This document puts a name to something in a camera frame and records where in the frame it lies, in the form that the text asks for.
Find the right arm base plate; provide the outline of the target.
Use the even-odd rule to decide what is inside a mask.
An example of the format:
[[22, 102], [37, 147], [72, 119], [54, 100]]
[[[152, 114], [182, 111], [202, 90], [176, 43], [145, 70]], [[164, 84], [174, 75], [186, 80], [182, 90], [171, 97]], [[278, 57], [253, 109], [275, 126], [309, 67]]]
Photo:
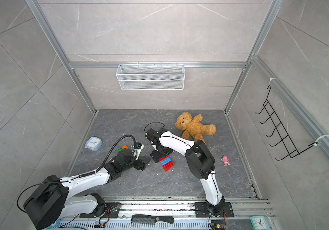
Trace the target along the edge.
[[196, 202], [194, 204], [195, 215], [197, 218], [205, 217], [227, 217], [233, 218], [234, 212], [230, 202], [221, 202], [213, 206], [207, 202]]

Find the blue lego brick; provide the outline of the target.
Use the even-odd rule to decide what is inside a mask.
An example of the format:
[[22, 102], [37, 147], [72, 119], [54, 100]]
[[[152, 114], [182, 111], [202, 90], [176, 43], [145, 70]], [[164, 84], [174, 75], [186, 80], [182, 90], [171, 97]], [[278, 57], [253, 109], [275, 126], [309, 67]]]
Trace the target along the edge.
[[168, 164], [169, 162], [171, 162], [169, 157], [166, 157], [166, 158], [160, 160], [160, 163], [162, 164], [162, 166]]

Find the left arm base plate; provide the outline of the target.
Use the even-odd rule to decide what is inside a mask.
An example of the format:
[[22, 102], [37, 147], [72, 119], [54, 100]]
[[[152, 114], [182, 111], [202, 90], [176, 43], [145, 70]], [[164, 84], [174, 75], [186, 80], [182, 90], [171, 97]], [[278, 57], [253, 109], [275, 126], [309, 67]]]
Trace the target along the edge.
[[107, 217], [117, 218], [118, 213], [121, 207], [121, 203], [113, 202], [113, 203], [105, 203], [99, 204], [92, 213], [89, 214], [80, 214], [80, 218], [101, 218]]

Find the red small lego brick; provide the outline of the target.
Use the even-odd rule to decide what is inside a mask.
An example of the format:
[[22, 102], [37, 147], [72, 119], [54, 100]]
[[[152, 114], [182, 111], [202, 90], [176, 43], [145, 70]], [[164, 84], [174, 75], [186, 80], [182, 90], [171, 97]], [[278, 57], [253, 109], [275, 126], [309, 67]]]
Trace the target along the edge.
[[174, 166], [173, 162], [168, 162], [167, 164], [164, 164], [162, 167], [167, 172]]

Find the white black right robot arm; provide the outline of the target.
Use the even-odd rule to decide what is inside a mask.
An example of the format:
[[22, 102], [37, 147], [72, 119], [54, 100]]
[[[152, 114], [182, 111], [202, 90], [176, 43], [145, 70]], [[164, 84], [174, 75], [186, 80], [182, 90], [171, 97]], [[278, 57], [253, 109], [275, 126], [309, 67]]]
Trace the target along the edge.
[[151, 158], [156, 163], [174, 151], [185, 156], [191, 173], [201, 181], [208, 205], [214, 210], [223, 207], [225, 200], [216, 181], [215, 159], [203, 141], [186, 140], [164, 128], [159, 131], [149, 129], [145, 137], [154, 148]]

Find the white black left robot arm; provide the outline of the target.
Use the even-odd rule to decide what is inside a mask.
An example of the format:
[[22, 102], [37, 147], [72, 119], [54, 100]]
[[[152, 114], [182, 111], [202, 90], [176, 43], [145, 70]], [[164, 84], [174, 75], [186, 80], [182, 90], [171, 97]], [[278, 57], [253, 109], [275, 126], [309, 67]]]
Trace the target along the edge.
[[56, 220], [72, 215], [82, 214], [88, 218], [103, 216], [108, 207], [98, 193], [85, 196], [78, 194], [108, 184], [131, 168], [144, 170], [150, 159], [139, 157], [143, 148], [144, 146], [138, 142], [134, 149], [125, 147], [102, 168], [81, 175], [47, 177], [23, 205], [35, 228], [43, 230]]

